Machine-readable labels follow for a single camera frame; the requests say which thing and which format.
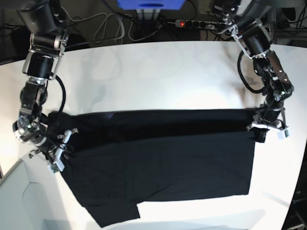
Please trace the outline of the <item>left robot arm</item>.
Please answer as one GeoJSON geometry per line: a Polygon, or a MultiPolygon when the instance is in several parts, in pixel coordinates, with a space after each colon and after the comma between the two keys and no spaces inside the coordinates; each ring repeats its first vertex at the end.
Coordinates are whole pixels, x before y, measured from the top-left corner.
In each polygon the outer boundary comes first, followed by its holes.
{"type": "Polygon", "coordinates": [[[294,87],[276,53],[271,50],[273,40],[260,19],[269,10],[288,4],[284,0],[252,0],[242,13],[238,13],[240,5],[239,0],[222,1],[221,15],[226,26],[220,33],[229,31],[241,48],[237,69],[246,88],[265,96],[263,105],[257,109],[247,130],[255,132],[255,139],[259,143],[265,141],[269,130],[275,131],[280,138],[287,138],[289,130],[285,122],[284,101],[292,96],[294,87]],[[253,60],[254,71],[264,85],[262,89],[254,90],[247,85],[241,70],[243,55],[253,60]]]}

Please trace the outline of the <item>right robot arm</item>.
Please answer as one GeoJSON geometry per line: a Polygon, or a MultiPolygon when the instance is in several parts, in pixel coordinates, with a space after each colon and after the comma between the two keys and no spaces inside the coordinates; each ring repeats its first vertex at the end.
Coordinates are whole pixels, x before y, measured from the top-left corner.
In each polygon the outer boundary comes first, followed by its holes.
{"type": "Polygon", "coordinates": [[[17,13],[31,34],[23,66],[23,74],[28,80],[20,93],[21,108],[13,131],[22,143],[35,146],[35,153],[43,153],[48,161],[47,167],[53,173],[61,172],[65,167],[61,157],[68,152],[68,141],[77,129],[55,136],[42,107],[51,80],[58,81],[62,88],[62,102],[66,101],[66,91],[57,70],[69,37],[67,16],[58,0],[19,1],[18,7],[17,13]]]}

